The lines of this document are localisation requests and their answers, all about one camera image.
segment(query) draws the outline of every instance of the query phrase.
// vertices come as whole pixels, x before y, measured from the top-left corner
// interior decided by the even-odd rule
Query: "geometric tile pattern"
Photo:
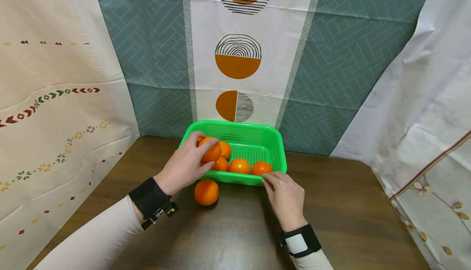
[[[425,0],[319,0],[280,125],[288,151],[329,155]],[[192,122],[183,0],[99,0],[142,135]]]
[[[332,152],[424,2],[319,0],[280,125],[286,150]]]
[[[193,121],[182,3],[99,0],[142,135],[183,137]]]
[[[181,138],[193,122],[189,89],[166,89],[128,83],[141,136]]]

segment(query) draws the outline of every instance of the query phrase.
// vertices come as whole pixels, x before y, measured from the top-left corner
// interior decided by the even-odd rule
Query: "orange fruit on table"
[[[227,163],[226,159],[221,156],[216,162],[214,162],[211,170],[227,172],[229,171],[229,164]]]
[[[273,168],[268,162],[256,162],[252,167],[252,175],[261,176],[265,173],[273,172]]]
[[[204,144],[205,142],[207,142],[211,138],[212,137],[206,137],[206,138],[203,138],[203,139],[199,140],[196,143],[196,147],[202,146],[202,144]],[[201,159],[201,162],[216,162],[221,157],[221,154],[222,154],[222,148],[221,148],[221,145],[218,142],[215,145],[213,145],[204,154],[203,158]]]
[[[212,205],[219,198],[219,186],[210,179],[201,180],[195,187],[195,200],[200,205]]]
[[[243,158],[233,159],[229,165],[229,172],[250,174],[250,164]]]
[[[230,158],[231,152],[232,152],[232,149],[231,149],[229,143],[219,142],[219,144],[221,145],[221,149],[222,149],[222,155],[221,156],[228,160]]]

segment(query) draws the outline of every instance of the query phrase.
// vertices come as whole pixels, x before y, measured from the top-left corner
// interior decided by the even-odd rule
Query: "wrist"
[[[300,229],[301,227],[306,226],[308,223],[304,216],[300,216],[297,218],[291,218],[289,220],[280,221],[281,229],[284,232],[292,232],[296,229]]]
[[[174,187],[172,187],[168,177],[161,176],[161,173],[155,175],[153,178],[155,183],[157,183],[166,195],[173,196],[178,192]]]

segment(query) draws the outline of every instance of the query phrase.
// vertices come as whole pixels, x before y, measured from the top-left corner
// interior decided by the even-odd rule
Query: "beige cloth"
[[[0,268],[21,270],[139,130],[97,0],[0,0],[0,18]]]

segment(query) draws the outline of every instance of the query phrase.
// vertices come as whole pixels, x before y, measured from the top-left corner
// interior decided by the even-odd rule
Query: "wooden table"
[[[179,139],[141,137],[30,265],[155,175]],[[287,153],[288,173],[306,191],[304,213],[335,270],[430,269],[366,165]],[[219,183],[216,205],[176,196],[180,211],[140,234],[112,269],[294,269],[279,247],[278,220],[263,187]]]

